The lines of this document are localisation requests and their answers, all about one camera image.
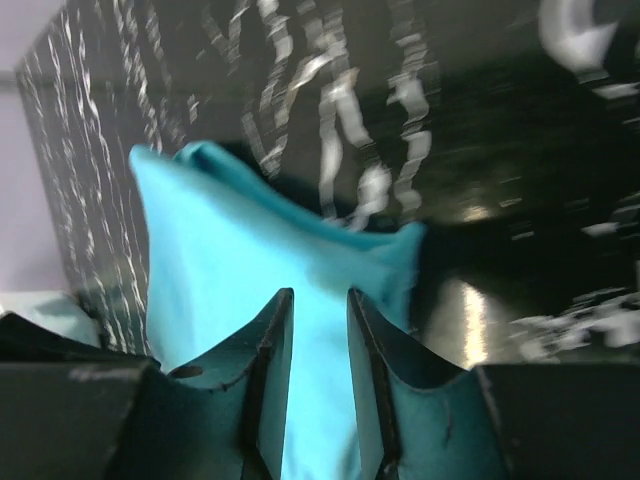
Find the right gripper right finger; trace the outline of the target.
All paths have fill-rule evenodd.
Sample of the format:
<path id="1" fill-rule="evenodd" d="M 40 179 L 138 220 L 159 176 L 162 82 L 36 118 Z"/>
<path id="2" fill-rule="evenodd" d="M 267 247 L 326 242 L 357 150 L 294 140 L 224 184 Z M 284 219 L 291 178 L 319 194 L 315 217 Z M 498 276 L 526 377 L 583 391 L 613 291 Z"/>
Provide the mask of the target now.
<path id="1" fill-rule="evenodd" d="M 618 364 L 461 369 L 348 295 L 366 479 L 635 479 L 639 370 Z"/>

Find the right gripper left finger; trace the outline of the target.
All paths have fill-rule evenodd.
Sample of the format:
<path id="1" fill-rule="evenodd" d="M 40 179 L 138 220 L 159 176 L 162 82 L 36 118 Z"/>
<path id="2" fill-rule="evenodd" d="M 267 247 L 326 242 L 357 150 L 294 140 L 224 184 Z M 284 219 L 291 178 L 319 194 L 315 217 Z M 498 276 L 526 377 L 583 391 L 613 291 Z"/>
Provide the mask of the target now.
<path id="1" fill-rule="evenodd" d="M 3 314 L 2 477 L 279 478 L 293 300 L 169 373 Z"/>

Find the bright blue t shirt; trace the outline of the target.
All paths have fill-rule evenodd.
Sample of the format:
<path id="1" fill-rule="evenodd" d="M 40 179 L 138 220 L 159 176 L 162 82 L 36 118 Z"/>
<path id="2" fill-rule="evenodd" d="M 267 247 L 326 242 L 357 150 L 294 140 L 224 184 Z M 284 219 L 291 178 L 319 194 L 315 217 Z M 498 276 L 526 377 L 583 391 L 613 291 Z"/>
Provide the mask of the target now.
<path id="1" fill-rule="evenodd" d="M 294 292 L 283 475 L 361 475 L 347 340 L 356 288 L 390 320 L 408 321 L 426 229 L 352 231 L 270 187 L 210 142 L 175 156 L 130 152 L 149 236 L 146 333 L 172 370 L 252 320 L 282 288 Z"/>

